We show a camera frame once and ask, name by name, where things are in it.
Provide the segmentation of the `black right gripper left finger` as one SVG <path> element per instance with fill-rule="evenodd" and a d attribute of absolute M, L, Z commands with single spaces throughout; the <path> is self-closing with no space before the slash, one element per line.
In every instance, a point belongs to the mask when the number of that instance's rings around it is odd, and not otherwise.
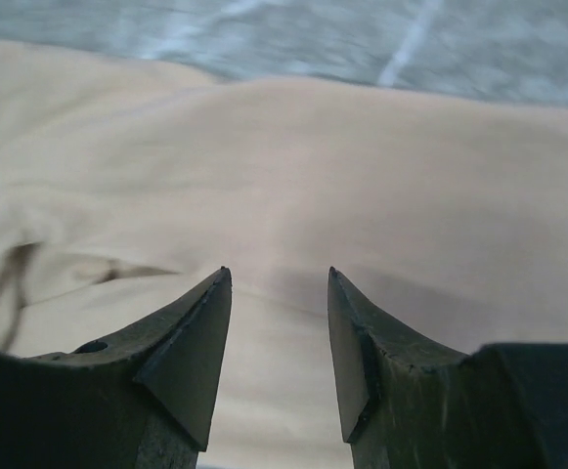
<path fill-rule="evenodd" d="M 232 306 L 222 268 L 74 352 L 0 352 L 0 468 L 193 468 L 205 451 Z"/>

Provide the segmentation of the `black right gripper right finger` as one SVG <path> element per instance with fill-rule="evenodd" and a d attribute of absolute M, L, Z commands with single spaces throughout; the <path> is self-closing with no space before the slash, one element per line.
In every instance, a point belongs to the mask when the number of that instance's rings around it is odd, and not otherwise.
<path fill-rule="evenodd" d="M 328 273 L 341 434 L 358 468 L 567 468 L 568 344 L 466 355 Z"/>

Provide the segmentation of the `beige t shirt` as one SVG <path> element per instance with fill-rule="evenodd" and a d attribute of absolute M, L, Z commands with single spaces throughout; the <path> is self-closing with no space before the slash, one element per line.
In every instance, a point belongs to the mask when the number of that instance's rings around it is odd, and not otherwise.
<path fill-rule="evenodd" d="M 568 109 L 0 40 L 0 350 L 72 350 L 222 266 L 205 461 L 348 468 L 329 268 L 464 352 L 568 341 Z"/>

